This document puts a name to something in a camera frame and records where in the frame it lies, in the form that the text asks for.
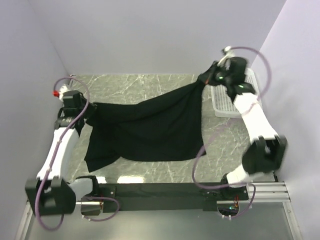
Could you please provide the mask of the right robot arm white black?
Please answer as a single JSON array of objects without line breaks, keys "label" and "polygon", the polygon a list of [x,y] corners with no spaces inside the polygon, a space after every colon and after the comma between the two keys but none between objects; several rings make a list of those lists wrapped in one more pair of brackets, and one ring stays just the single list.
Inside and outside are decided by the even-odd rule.
[{"label": "right robot arm white black", "polygon": [[225,63],[214,61],[206,84],[225,87],[244,122],[250,145],[242,155],[241,164],[222,178],[219,193],[226,200],[237,194],[237,188],[278,170],[288,144],[286,137],[279,135],[267,120],[255,88],[246,82],[247,60],[231,57],[228,62],[226,67]]}]

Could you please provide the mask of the black t shirt blue logo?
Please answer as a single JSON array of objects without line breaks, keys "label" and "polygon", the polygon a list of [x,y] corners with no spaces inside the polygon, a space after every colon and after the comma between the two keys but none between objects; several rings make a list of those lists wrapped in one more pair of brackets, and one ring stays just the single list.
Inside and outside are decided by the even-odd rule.
[{"label": "black t shirt blue logo", "polygon": [[136,162],[194,159],[204,145],[202,97],[195,82],[137,104],[96,103],[86,123],[92,127],[84,160],[89,172],[119,158]]}]

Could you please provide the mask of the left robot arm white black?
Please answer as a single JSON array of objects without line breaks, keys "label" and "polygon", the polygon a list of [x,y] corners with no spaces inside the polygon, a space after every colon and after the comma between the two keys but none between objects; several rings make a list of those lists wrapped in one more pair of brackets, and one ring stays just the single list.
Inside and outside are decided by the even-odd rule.
[{"label": "left robot arm white black", "polygon": [[54,92],[63,102],[54,123],[53,141],[44,165],[35,179],[25,184],[28,201],[36,217],[73,213],[76,202],[85,197],[96,200],[100,188],[96,177],[82,176],[69,184],[65,181],[73,149],[85,125],[85,118],[96,106],[88,103],[78,90]]}]

